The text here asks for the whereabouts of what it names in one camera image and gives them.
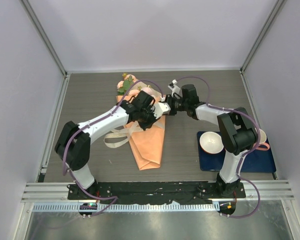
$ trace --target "blue placemat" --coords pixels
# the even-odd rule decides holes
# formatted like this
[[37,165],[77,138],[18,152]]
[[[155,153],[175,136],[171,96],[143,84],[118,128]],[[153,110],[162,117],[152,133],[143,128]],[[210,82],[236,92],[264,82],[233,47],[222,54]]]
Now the blue placemat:
[[[202,150],[200,146],[200,137],[205,133],[199,131],[197,136],[200,169],[202,171],[220,171],[224,164],[226,150],[223,149],[218,154],[209,154]],[[245,157],[241,172],[247,173],[275,173],[276,166],[271,148],[268,151],[255,150]]]

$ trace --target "mug handle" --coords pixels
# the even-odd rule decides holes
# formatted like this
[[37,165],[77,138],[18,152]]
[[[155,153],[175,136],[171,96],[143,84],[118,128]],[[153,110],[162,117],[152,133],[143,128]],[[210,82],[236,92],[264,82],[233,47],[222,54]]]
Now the mug handle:
[[268,151],[270,149],[270,145],[266,142],[264,143],[261,143],[257,148],[256,150],[260,150],[260,151]]

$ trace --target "white panel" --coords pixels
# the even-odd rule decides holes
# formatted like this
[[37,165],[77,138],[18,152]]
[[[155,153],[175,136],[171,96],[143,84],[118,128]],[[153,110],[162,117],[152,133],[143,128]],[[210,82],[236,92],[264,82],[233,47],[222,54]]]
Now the white panel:
[[241,67],[276,0],[31,0],[68,71]]
[[288,0],[246,71],[258,118],[300,208],[300,0]]
[[61,83],[19,1],[0,1],[0,240],[12,239],[26,182],[39,172]]

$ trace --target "bowl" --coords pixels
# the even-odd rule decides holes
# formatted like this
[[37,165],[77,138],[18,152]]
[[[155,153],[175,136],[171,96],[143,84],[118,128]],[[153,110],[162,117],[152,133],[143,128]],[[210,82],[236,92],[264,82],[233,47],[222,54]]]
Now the bowl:
[[200,146],[208,154],[218,154],[224,149],[221,136],[213,131],[206,131],[200,137]]

